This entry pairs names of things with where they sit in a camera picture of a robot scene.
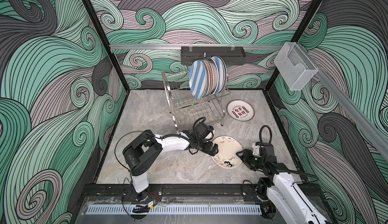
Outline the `green red rimmed plate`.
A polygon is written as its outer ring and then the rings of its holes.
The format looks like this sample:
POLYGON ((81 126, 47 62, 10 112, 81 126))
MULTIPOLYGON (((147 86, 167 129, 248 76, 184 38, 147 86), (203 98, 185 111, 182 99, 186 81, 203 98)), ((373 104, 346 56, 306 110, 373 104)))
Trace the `green red rimmed plate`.
POLYGON ((218 69, 218 86, 217 86, 217 89, 215 92, 217 94, 220 92, 221 86, 224 82, 224 68, 223 68, 222 62, 218 56, 214 56, 214 61, 217 65, 217 69, 218 69))

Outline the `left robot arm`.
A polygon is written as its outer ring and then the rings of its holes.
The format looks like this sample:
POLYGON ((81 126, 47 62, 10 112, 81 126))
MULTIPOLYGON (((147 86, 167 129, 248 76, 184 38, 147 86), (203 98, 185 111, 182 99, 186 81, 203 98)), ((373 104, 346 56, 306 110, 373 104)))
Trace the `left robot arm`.
POLYGON ((149 193, 147 171, 161 153, 188 150, 190 154, 198 151, 210 156, 218 152, 218 145, 211 141, 213 132, 207 129, 204 134, 196 130, 186 130, 178 134, 158 135, 151 130, 140 132, 122 151, 131 176, 133 199, 142 201, 149 193))

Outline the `white plate red characters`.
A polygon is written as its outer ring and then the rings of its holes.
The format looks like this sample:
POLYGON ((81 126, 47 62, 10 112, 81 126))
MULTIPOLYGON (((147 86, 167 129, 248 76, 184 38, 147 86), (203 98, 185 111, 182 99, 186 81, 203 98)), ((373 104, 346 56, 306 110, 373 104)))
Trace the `white plate red characters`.
POLYGON ((244 100, 232 100, 226 107, 228 115, 239 122, 248 122, 255 116, 252 105, 244 100))

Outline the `cream floral plate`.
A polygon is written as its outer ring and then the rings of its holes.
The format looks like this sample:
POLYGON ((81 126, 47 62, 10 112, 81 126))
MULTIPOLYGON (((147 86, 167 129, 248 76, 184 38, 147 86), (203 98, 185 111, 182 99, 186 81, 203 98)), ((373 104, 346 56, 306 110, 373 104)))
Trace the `cream floral plate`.
POLYGON ((233 169, 242 164, 241 159, 236 155, 243 151, 241 144, 232 137, 219 136, 213 143, 218 145, 218 153, 212 156, 212 160, 220 167, 233 169))

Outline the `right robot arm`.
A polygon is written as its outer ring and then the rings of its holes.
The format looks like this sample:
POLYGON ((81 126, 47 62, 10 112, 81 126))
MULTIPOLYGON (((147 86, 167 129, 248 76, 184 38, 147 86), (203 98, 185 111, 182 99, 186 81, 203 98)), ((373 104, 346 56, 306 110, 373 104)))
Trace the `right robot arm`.
POLYGON ((259 154, 244 149, 236 153, 242 163, 250 170, 265 174, 260 178, 255 190, 259 199, 276 208, 288 224, 328 224, 329 220, 321 214, 298 186, 293 175, 276 156, 269 155, 264 147, 259 154))

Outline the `orange sunburst plate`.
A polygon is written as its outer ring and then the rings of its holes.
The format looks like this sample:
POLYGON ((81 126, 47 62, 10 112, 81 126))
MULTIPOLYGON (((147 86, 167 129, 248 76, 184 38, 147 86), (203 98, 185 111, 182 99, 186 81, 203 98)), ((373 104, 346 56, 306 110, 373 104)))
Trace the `orange sunburst plate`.
POLYGON ((212 75, 213 75, 213 83, 212 83, 211 94, 215 94, 215 92, 217 90, 217 87, 218 87, 218 78, 219 78, 218 67, 217 67, 215 61, 212 58, 208 58, 208 60, 209 60, 209 62, 211 64, 212 75))

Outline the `white plate black outline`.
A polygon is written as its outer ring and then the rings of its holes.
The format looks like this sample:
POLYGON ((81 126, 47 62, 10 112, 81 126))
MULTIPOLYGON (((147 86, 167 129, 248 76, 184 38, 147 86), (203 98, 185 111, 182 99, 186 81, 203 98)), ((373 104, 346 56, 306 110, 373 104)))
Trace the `white plate black outline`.
POLYGON ((205 59, 205 64, 207 65, 207 68, 208 68, 208 78, 209 78, 209 80, 208 80, 209 86, 208 86, 206 96, 209 96, 212 92, 212 89, 213 89, 214 74, 213 74, 212 64, 210 63, 210 61, 207 58, 205 59))

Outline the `blue striped plate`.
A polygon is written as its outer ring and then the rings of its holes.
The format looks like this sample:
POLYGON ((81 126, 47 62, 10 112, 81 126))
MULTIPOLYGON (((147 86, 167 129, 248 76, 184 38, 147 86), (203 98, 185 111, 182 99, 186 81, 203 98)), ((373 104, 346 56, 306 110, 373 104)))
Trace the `blue striped plate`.
POLYGON ((225 64, 225 61, 220 58, 220 61, 221 61, 221 66, 223 68, 223 79, 222 79, 222 85, 221 85, 221 89, 220 91, 222 92, 225 88, 226 88, 226 83, 227 83, 227 68, 226 68, 226 64, 225 64))
POLYGON ((189 86, 194 98, 201 98, 207 87, 207 72, 202 60, 196 60, 190 70, 189 86))

